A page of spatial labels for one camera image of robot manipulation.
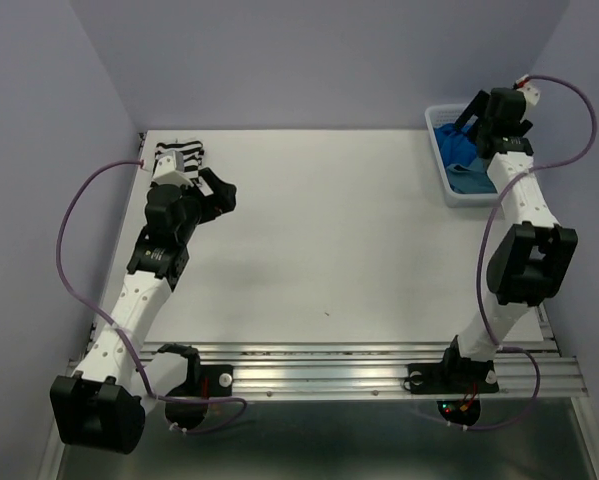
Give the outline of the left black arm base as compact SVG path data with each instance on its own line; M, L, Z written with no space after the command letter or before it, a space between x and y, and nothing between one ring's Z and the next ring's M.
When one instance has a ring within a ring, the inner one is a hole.
M188 367L184 381L167 396L179 399L228 398L232 396L234 367L230 364ZM216 432L242 414L243 405L235 403L184 404L166 402L164 415L171 430L187 435Z

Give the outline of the aluminium mounting rail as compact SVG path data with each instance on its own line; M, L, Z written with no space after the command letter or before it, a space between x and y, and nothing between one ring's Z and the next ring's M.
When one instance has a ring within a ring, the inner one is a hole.
M585 397L576 359L561 355L552 340L524 344L528 356L500 353L495 359L499 391L494 399ZM233 393L250 402L310 400L409 400L402 386L411 363L441 360L433 343L205 343L205 365L233 367Z

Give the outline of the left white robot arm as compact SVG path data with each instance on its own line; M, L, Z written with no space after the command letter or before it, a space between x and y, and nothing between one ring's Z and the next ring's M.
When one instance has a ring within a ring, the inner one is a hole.
M210 168L193 182L180 170L154 173L146 194L145 224L126 267L121 291L111 312L66 290L105 323L91 350L69 375L53 381L49 396L60 440L66 445L131 453L138 445L152 403L208 408L243 398L212 388L202 376L197 349L165 344L160 356L177 355L167 382L179 395L161 395L152 386L139 358L159 311L174 292L189 260L188 244L195 229L232 212L237 188Z

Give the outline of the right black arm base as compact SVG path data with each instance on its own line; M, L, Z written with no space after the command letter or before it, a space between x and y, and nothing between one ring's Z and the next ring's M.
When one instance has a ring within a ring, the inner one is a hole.
M493 361L474 361L447 348L438 362L415 362L406 366L403 381L414 395L436 395L442 418L462 427L473 427L481 415L478 395L499 391Z

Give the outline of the black white striped tank top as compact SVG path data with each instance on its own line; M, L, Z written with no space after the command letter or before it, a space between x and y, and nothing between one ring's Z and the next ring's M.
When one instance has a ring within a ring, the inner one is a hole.
M182 153L186 157L195 156L198 158L202 164L200 169L203 167L203 160L205 157L205 148L201 141L195 139L189 140L173 140L173 141L165 141L159 142L156 144L154 156L156 158L157 155L160 155L164 152L168 151L176 151Z

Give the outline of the blue tank top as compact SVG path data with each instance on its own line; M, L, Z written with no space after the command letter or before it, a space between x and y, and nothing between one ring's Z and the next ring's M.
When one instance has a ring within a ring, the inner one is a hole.
M444 167L469 167L477 158L476 146L464 130L456 129L452 123L435 127L434 135Z

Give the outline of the teal tank top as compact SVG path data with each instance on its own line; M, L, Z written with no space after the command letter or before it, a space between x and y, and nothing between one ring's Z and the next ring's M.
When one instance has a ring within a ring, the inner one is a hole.
M495 194L496 188L487 175L483 160L475 158L469 165L450 164L445 169L451 189L458 194Z

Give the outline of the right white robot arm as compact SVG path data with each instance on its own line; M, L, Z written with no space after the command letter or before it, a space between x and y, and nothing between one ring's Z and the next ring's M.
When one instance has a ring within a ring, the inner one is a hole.
M492 255L479 256L477 313L439 366L440 381L451 390L489 375L500 342L518 320L557 294L578 243L575 230L550 211L533 172L526 113L538 98L538 91L520 87L481 91L455 123L476 119L468 138L498 194L493 212L504 216L508 230Z

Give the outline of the white plastic basket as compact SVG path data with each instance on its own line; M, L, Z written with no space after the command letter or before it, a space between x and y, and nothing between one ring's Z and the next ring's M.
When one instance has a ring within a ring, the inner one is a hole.
M496 190L468 139L476 118L471 117L460 130L454 126L464 109L461 104L437 105L424 113L444 201L450 208L490 207Z

